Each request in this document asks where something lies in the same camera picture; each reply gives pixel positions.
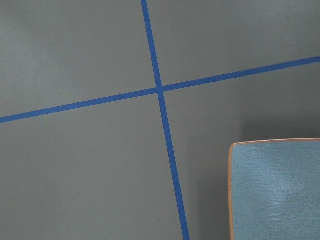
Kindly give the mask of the square blue-green ceramic plate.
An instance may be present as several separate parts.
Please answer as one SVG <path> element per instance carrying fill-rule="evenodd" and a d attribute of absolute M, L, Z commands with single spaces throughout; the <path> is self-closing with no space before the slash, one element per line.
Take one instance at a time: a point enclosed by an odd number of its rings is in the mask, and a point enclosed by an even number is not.
<path fill-rule="evenodd" d="M 233 240 L 320 237 L 320 140 L 238 142 L 228 154 Z"/>

